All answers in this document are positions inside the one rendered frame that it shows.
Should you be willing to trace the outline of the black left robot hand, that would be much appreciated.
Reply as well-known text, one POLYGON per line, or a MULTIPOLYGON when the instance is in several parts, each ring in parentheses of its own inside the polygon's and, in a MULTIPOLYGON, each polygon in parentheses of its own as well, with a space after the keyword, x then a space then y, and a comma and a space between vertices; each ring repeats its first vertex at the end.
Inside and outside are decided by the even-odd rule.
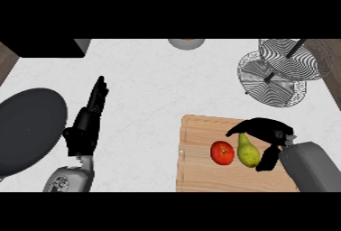
POLYGON ((99 76, 90 92, 89 103, 79 111, 74 125, 62 131, 70 156, 93 155, 95 153, 108 93, 110 89, 104 81, 104 76, 99 76))

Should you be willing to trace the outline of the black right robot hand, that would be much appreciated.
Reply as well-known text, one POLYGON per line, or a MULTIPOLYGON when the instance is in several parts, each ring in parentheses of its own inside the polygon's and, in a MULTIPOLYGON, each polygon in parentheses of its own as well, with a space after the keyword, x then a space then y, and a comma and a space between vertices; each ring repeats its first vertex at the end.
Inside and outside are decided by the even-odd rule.
POLYGON ((294 129, 278 120, 256 117, 238 123, 225 136, 229 137, 232 134, 248 134, 270 144, 256 170, 272 171, 279 160, 279 148, 287 146, 287 137, 294 135, 294 129))

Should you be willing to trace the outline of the green pear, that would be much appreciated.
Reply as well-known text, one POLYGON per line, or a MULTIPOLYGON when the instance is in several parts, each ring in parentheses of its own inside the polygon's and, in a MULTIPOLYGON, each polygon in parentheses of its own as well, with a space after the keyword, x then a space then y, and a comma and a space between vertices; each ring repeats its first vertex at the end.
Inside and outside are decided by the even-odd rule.
POLYGON ((241 163, 254 168, 260 163, 260 152, 245 134, 239 134, 238 157, 241 163))

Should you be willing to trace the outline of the pale wooden cutting board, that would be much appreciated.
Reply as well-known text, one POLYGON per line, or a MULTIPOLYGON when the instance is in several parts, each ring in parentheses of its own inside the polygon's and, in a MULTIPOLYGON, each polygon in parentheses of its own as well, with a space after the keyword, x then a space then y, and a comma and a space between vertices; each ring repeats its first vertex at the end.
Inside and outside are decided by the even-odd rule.
POLYGON ((179 144, 177 191, 297 192, 294 180, 278 162, 273 171, 248 168, 235 158, 229 165, 211 159, 211 145, 228 142, 238 149, 239 136, 226 137, 241 119, 185 115, 179 144))

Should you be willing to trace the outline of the dark grey round pan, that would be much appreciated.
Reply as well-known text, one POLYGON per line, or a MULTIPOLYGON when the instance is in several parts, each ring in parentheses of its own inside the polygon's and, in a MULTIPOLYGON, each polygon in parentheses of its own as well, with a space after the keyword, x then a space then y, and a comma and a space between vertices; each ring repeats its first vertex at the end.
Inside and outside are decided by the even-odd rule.
POLYGON ((67 104, 49 88, 24 90, 0 103, 0 179, 45 158, 65 124, 67 104))

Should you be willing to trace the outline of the red tomato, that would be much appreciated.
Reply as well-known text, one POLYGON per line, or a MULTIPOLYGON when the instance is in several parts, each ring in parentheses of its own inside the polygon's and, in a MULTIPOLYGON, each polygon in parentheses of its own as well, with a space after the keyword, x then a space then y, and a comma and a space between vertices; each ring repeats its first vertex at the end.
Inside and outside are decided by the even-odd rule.
POLYGON ((235 150, 225 141, 211 144, 211 159, 219 165, 229 165, 235 159, 235 150))

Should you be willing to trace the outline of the black box appliance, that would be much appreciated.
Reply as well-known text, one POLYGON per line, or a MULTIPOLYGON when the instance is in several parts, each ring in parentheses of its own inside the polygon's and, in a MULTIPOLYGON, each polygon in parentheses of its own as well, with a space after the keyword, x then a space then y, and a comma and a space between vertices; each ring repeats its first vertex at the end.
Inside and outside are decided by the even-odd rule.
POLYGON ((84 58, 90 39, 0 39, 22 58, 84 58))

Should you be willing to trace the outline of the grey round bowl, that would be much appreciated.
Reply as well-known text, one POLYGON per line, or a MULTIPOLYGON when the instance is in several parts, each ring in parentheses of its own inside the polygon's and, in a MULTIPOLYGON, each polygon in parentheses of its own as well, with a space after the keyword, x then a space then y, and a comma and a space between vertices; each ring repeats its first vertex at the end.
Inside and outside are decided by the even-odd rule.
POLYGON ((204 39, 169 39, 170 45, 185 51, 197 49, 203 43, 204 39))

